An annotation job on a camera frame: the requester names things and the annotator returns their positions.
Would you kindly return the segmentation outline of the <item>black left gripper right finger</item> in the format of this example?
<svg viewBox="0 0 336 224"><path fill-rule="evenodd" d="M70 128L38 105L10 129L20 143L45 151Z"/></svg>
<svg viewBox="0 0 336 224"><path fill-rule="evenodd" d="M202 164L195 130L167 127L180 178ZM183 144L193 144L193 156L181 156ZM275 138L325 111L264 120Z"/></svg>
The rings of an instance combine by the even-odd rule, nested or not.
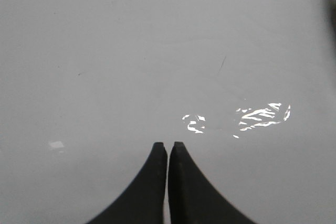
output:
<svg viewBox="0 0 336 224"><path fill-rule="evenodd" d="M253 223L214 188L182 142L170 154L168 197L171 223Z"/></svg>

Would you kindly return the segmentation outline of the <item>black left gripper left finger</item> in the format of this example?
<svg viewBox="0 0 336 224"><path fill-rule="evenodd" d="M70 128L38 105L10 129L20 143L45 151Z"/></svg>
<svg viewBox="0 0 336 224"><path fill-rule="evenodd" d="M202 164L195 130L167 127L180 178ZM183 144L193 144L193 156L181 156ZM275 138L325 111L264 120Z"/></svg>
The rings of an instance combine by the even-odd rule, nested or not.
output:
<svg viewBox="0 0 336 224"><path fill-rule="evenodd" d="M156 142L134 180L89 223L163 223L166 170L167 152Z"/></svg>

